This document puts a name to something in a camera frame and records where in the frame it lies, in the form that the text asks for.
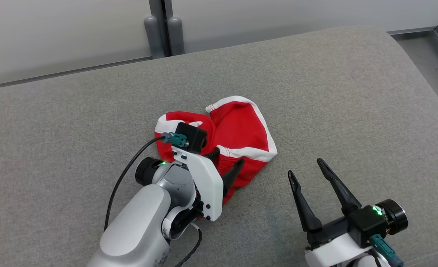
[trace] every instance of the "silver robot arm segment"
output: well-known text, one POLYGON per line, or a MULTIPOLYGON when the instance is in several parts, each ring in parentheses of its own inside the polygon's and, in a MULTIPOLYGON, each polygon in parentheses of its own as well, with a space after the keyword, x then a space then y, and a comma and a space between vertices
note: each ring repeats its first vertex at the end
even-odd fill
POLYGON ((104 232, 87 267, 161 265, 170 250, 160 227, 170 203, 170 194, 162 187, 143 187, 104 232))

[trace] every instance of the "wall baseboard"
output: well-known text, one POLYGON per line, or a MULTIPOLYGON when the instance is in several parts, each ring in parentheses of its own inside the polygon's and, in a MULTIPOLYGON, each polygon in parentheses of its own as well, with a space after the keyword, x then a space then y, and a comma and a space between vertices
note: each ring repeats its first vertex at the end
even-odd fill
POLYGON ((58 72, 58 73, 47 74, 47 75, 42 75, 42 76, 37 76, 37 77, 7 82, 7 83, 0 83, 0 87, 18 85, 20 83, 29 83, 29 82, 44 80, 44 79, 53 78, 53 77, 57 77, 57 76, 69 75, 69 74, 73 74, 73 73, 79 73, 79 72, 84 72, 84 71, 89 71, 89 70, 94 70, 94 69, 99 69, 99 68, 106 68, 106 67, 111 67, 111 66, 119 66, 119 65, 124 65, 124 64, 136 63, 136 62, 146 61, 146 60, 150 60, 150 59, 152 59, 151 56, 148 56, 148 57, 142 57, 140 59, 130 59, 130 60, 125 60, 125 61, 120 61, 120 62, 103 64, 103 65, 99 65, 99 66, 92 66, 92 67, 85 67, 85 68, 80 68, 80 69, 62 71, 62 72, 58 72))
POLYGON ((424 27, 424 28, 416 28, 416 29, 400 29, 400 30, 391 30, 390 32, 387 32, 390 35, 396 35, 396 34, 406 34, 406 33, 414 33, 414 32, 429 32, 431 30, 434 30, 435 27, 424 27))

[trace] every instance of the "red cloth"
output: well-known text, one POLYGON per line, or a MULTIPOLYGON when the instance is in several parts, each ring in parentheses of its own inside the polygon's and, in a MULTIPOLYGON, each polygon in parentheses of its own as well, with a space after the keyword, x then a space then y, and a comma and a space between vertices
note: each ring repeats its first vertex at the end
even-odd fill
MULTIPOLYGON (((244 166, 236 181, 223 199, 223 204, 244 187, 277 154, 275 143, 267 124, 254 102, 241 96, 223 98, 206 108, 207 115, 185 111, 168 112, 158 119, 155 136, 174 132, 179 122, 185 122, 207 131, 207 144, 201 155, 219 148, 219 160, 214 162, 222 176, 235 162, 244 158, 244 166)), ((163 160, 173 162, 171 144, 157 142, 163 160)))

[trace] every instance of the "gray post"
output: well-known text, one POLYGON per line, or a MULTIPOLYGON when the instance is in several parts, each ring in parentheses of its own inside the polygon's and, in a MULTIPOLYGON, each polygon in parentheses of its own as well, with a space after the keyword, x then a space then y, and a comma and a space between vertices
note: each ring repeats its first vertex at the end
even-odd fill
POLYGON ((146 36, 150 44, 151 57, 161 59, 164 57, 163 42, 161 41, 160 29, 156 17, 146 17, 143 21, 146 29, 146 36))
POLYGON ((179 17, 168 20, 168 33, 170 36, 171 55, 184 54, 183 25, 179 17))

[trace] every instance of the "white wall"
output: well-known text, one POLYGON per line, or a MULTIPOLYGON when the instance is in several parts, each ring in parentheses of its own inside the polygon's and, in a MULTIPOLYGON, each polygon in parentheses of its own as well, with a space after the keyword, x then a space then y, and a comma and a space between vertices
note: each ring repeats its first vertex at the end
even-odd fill
POLYGON ((438 0, 171 0, 186 53, 342 25, 438 25, 438 0))
POLYGON ((0 83, 150 56, 148 0, 0 0, 0 83))

